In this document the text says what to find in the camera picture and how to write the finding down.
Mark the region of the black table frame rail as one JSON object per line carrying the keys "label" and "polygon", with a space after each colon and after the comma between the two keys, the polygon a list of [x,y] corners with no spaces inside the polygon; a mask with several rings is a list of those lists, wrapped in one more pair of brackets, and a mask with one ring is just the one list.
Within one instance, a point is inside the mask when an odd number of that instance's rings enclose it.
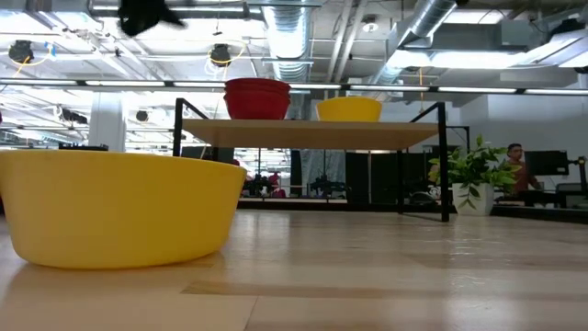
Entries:
{"label": "black table frame rail", "polygon": [[352,211],[352,212],[398,212],[395,204],[366,204],[346,203],[340,200],[262,200],[241,198],[237,204],[238,210],[260,211]]}

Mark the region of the long strip light fixture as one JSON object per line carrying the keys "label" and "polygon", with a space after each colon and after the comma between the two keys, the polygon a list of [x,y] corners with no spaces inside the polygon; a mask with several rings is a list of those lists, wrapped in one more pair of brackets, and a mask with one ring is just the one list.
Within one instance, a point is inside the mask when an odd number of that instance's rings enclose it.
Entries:
{"label": "long strip light fixture", "polygon": [[[221,89],[222,81],[132,81],[132,80],[73,80],[0,78],[2,86],[46,86],[47,88],[98,89],[119,88],[123,91],[167,91],[171,89]],[[415,92],[445,94],[523,95],[552,97],[588,97],[588,89],[569,88],[523,88],[523,87],[479,87],[479,86],[406,86],[406,85],[362,85],[333,83],[290,83],[292,90],[301,91],[353,91],[353,92]]]}

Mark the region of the white building column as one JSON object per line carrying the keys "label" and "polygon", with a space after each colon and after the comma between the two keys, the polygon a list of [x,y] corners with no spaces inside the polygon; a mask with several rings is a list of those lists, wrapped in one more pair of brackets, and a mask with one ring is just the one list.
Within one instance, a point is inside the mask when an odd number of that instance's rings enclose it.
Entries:
{"label": "white building column", "polygon": [[124,152],[127,111],[120,93],[94,92],[89,120],[88,143],[105,145],[110,152]]}

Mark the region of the black office partition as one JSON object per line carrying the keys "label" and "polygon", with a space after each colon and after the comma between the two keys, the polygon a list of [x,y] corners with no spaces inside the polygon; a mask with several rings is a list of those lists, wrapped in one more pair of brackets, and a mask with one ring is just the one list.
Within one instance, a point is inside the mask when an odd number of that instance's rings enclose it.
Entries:
{"label": "black office partition", "polygon": [[[427,189],[423,154],[402,154],[403,193],[409,198]],[[397,202],[398,160],[396,154],[345,154],[347,201],[355,204]]]}

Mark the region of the green potted plant white pot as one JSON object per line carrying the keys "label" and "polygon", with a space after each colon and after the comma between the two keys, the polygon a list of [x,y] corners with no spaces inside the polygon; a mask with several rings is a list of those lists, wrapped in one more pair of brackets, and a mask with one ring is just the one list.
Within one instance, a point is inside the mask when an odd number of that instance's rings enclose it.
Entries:
{"label": "green potted plant white pot", "polygon": [[492,147],[480,134],[476,145],[468,152],[457,148],[447,153],[447,169],[441,169],[439,157],[429,161],[429,178],[441,186],[441,176],[447,176],[453,206],[459,215],[489,216],[494,205],[495,190],[514,191],[515,173],[522,167],[509,163],[503,156],[506,148]]}

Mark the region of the black aluminium side frame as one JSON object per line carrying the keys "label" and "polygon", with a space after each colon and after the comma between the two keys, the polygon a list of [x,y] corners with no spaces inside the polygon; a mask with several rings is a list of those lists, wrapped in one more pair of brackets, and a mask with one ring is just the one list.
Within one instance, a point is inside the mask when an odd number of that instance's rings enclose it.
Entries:
{"label": "black aluminium side frame", "polygon": [[588,225],[588,210],[495,206],[491,216]]}

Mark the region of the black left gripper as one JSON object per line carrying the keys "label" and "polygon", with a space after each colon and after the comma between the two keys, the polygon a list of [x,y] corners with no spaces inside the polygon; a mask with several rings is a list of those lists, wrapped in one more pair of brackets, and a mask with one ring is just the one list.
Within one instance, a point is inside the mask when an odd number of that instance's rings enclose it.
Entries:
{"label": "black left gripper", "polygon": [[136,37],[160,22],[178,28],[186,26],[165,0],[120,0],[117,15],[120,29],[129,37]]}

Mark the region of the grey rectangular air duct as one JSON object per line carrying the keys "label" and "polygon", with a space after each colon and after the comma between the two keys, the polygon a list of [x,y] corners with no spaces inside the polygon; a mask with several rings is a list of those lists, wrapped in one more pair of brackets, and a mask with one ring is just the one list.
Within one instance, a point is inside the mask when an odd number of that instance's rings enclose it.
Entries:
{"label": "grey rectangular air duct", "polygon": [[401,50],[417,51],[528,51],[537,41],[536,32],[525,21],[497,24],[442,24],[430,37],[412,33],[400,43]]}

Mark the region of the silver ribbed air duct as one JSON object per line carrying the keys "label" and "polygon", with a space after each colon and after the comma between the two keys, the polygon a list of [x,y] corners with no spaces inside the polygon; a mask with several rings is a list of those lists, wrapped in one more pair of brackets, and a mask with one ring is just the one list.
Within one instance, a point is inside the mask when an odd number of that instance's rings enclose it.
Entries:
{"label": "silver ribbed air duct", "polygon": [[302,6],[264,6],[266,37],[274,77],[286,83],[307,83],[311,66],[303,60],[310,51],[311,10]]}
{"label": "silver ribbed air duct", "polygon": [[418,48],[431,47],[435,32],[459,6],[469,0],[418,0],[413,14],[393,25],[386,41],[387,58],[368,80],[369,85],[393,85],[401,72],[416,64],[416,54],[404,49],[416,43]]}

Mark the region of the black office desk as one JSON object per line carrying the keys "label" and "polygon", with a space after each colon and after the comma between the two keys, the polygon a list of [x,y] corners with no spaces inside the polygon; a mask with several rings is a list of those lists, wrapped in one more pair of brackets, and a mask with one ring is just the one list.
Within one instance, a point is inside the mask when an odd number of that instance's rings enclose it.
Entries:
{"label": "black office desk", "polygon": [[554,190],[527,190],[519,194],[527,207],[553,204],[556,209],[588,210],[588,190],[580,183],[557,184]]}

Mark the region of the yellow plastic bowl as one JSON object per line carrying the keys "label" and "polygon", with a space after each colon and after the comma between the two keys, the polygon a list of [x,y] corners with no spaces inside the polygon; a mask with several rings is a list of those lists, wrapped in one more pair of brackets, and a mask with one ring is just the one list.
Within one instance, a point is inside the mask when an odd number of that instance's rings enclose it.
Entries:
{"label": "yellow plastic bowl", "polygon": [[152,154],[0,152],[0,200],[16,253],[56,268],[184,262],[227,241],[246,172]]}
{"label": "yellow plastic bowl", "polygon": [[316,105],[318,120],[378,122],[382,104],[370,97],[334,97]]}

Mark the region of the black flat panel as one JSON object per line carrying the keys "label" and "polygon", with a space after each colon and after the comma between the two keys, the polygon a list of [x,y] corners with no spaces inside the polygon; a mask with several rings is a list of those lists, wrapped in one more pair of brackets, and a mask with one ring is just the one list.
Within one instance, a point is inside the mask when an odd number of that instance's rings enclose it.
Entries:
{"label": "black flat panel", "polygon": [[203,159],[209,161],[218,161],[226,164],[234,163],[233,148],[217,148],[208,146],[188,146],[183,147],[181,156],[193,159]]}

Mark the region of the black computer monitor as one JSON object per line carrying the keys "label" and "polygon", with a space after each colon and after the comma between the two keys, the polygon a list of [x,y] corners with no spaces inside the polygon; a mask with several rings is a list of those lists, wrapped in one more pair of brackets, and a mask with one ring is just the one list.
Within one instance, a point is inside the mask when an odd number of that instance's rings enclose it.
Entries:
{"label": "black computer monitor", "polygon": [[569,159],[566,151],[527,151],[525,152],[526,171],[538,176],[567,176]]}

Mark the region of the wooden shelf black metal frame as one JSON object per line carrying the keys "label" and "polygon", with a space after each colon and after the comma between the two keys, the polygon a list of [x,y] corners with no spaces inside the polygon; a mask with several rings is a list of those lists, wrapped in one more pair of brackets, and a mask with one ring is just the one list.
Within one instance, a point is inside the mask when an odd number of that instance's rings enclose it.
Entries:
{"label": "wooden shelf black metal frame", "polygon": [[186,131],[218,148],[289,148],[317,150],[403,150],[438,136],[441,219],[449,221],[446,104],[436,102],[409,122],[337,122],[311,120],[211,120],[183,98],[175,101],[173,155],[181,155]]}

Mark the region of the person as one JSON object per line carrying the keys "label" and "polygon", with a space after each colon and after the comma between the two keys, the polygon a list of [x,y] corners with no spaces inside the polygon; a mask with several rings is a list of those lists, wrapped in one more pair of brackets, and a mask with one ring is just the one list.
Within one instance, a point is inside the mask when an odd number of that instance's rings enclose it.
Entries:
{"label": "person", "polygon": [[530,188],[542,189],[537,179],[527,172],[526,163],[523,161],[523,148],[520,143],[509,144],[506,155],[509,164],[518,166],[518,169],[514,172],[514,180],[516,181],[513,187],[514,195],[528,191]]}

